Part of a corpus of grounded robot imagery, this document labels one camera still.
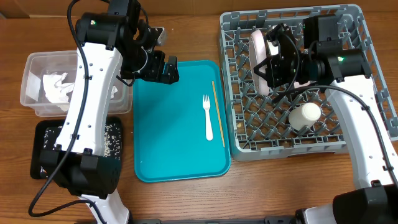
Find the large pink plate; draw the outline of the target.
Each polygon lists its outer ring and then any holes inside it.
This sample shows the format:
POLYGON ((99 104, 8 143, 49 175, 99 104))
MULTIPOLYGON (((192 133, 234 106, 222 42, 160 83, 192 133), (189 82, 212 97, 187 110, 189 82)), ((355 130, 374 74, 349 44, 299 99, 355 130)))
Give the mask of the large pink plate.
POLYGON ((249 61, 254 81, 254 87, 259 95, 267 96, 269 87, 267 81, 254 73, 254 67, 267 57, 265 42, 260 30, 254 31, 249 38, 249 61))

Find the small pink plate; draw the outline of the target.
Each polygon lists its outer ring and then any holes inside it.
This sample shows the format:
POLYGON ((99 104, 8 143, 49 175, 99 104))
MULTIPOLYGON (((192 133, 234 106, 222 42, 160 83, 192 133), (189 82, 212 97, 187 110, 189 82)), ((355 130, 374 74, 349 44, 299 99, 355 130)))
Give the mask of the small pink plate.
POLYGON ((300 87, 303 87, 303 86, 309 86, 309 84, 311 84, 311 81, 305 82, 303 84, 301 84, 299 82, 295 82, 294 83, 294 88, 300 88, 300 87))

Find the white bowl with peanuts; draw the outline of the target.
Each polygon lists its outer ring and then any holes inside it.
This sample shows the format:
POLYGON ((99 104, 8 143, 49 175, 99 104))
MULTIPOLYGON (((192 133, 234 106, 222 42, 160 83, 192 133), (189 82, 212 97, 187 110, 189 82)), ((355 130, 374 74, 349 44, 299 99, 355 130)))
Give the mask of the white bowl with peanuts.
POLYGON ((268 42, 267 46, 268 46, 269 55, 274 56, 279 54, 278 45, 274 45, 273 42, 268 42))

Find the white plastic fork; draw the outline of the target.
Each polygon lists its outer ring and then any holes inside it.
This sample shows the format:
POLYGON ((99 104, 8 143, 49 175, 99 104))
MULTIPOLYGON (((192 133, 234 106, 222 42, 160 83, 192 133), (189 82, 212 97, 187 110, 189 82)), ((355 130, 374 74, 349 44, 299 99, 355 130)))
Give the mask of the white plastic fork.
POLYGON ((205 110, 205 129, 206 129, 206 139, 208 141, 213 140, 213 130, 211 127, 210 118, 210 99, 208 95, 203 95, 203 109, 205 110))

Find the white cup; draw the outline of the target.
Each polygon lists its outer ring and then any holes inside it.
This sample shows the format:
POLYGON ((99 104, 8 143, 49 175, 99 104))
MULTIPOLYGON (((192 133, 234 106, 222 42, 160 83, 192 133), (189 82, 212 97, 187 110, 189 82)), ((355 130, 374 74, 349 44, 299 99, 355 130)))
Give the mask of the white cup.
POLYGON ((321 109, 315 103, 305 103, 292 110, 289 114, 289 123, 296 130, 301 130, 304 126, 312 126, 320 119, 321 109))

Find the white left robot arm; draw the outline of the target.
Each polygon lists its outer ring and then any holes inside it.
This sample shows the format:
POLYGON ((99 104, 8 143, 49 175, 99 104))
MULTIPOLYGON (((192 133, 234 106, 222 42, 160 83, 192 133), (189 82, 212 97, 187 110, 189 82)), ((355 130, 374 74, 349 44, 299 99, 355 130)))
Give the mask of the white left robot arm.
POLYGON ((98 223, 132 223, 117 190, 121 161, 105 154, 111 90, 116 80, 176 83, 177 58, 159 50, 165 29, 149 25, 138 1, 109 1, 105 13, 86 12, 69 28, 78 53, 75 86, 62 130, 41 150, 40 165, 48 182, 87 205, 98 223))

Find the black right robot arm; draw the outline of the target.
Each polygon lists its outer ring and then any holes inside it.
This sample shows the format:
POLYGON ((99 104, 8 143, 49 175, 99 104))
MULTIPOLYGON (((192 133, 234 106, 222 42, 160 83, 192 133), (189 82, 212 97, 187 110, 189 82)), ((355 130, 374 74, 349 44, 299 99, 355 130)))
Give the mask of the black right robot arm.
POLYGON ((292 223, 396 223, 397 153, 381 118, 368 60, 362 50, 344 49, 338 17, 303 21, 304 51, 290 27, 280 23, 249 38, 256 90, 285 95, 321 90, 338 117, 353 165, 353 191, 329 205, 297 210, 292 223))

